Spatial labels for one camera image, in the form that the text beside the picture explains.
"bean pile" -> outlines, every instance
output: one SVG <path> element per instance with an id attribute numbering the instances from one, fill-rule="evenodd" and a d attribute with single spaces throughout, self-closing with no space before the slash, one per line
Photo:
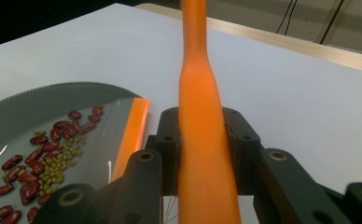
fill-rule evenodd
<path id="1" fill-rule="evenodd" d="M 9 158 L 1 167 L 4 171 L 1 178 L 5 184 L 0 186 L 0 196 L 10 193 L 15 187 L 14 182 L 21 183 L 20 197 L 23 205 L 37 200 L 44 204 L 64 181 L 63 172 L 69 167 L 77 165 L 76 157 L 83 154 L 81 146 L 86 143 L 86 133 L 96 127 L 103 115 L 103 107 L 96 105 L 88 115 L 89 122 L 80 125 L 82 115 L 77 111 L 70 111 L 67 116 L 70 120 L 60 120 L 53 124 L 47 136 L 44 130 L 34 131 L 30 143 L 35 146 L 30 155 L 24 160 L 20 154 Z M 39 208 L 33 207 L 27 213 L 29 223 L 32 223 Z M 21 218 L 21 211 L 13 211 L 11 205 L 0 208 L 0 222 L 14 224 Z"/>

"white table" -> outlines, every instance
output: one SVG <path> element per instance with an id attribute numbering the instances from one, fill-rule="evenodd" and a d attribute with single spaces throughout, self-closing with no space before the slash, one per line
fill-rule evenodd
<path id="1" fill-rule="evenodd" d="M 242 112 L 264 147 L 287 150 L 341 193 L 362 181 L 361 70 L 211 29 L 208 50 L 223 106 Z M 151 101 L 153 134 L 160 112 L 177 105 L 182 54 L 180 20 L 113 5 L 0 45 L 0 100 L 55 83 L 109 83 Z"/>

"orange handle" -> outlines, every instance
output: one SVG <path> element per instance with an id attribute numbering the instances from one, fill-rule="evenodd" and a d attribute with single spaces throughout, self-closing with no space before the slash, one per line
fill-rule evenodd
<path id="1" fill-rule="evenodd" d="M 206 47 L 206 4 L 183 0 L 179 223 L 241 223 L 225 120 Z"/>
<path id="2" fill-rule="evenodd" d="M 123 176 L 130 156 L 135 151 L 141 149 L 148 109 L 149 101 L 147 99 L 133 99 L 131 113 L 129 114 L 122 141 L 119 146 L 111 182 Z"/>

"black cable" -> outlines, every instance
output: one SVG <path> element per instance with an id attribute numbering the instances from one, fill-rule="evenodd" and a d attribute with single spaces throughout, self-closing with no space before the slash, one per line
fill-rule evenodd
<path id="1" fill-rule="evenodd" d="M 284 20 L 285 20 L 286 14 L 288 14 L 288 10 L 289 10 L 289 8 L 291 7 L 291 4 L 292 4 L 293 1 L 294 1 L 294 0 L 291 0 L 291 2 L 289 2 L 288 8 L 286 9 L 286 13 L 285 13 L 285 15 L 284 15 L 284 17 L 283 17 L 283 20 L 281 21 L 281 23 L 280 23 L 280 25 L 279 25 L 279 28 L 278 28 L 277 31 L 276 31 L 276 34 L 279 33 L 279 30 L 280 30 L 280 28 L 281 28 L 282 25 L 283 25 L 283 22 L 284 22 Z"/>
<path id="2" fill-rule="evenodd" d="M 291 17 L 292 17 L 292 13 L 294 12 L 294 8 L 297 5 L 298 0 L 295 0 L 294 6 L 291 9 L 291 13 L 289 13 L 289 17 L 288 17 L 288 24 L 286 25 L 286 29 L 285 29 L 285 33 L 284 35 L 286 35 L 286 32 L 288 32 L 288 27 L 289 27 L 289 23 L 291 22 Z"/>
<path id="3" fill-rule="evenodd" d="M 324 40 L 327 37 L 330 27 L 332 26 L 333 22 L 335 21 L 335 18 L 338 16 L 339 11 L 341 10 L 341 5 L 343 5 L 343 2 L 344 2 L 344 0 L 341 0 L 338 7 L 336 8 L 335 14 L 333 15 L 332 19 L 330 20 L 329 25 L 326 29 L 326 32 L 324 33 L 323 38 L 321 38 L 320 44 L 324 43 Z"/>

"orange spatula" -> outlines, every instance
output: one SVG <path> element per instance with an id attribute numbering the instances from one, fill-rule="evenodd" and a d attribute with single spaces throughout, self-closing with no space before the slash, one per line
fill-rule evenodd
<path id="1" fill-rule="evenodd" d="M 225 120 L 206 47 L 206 2 L 183 0 L 180 223 L 240 223 Z"/>

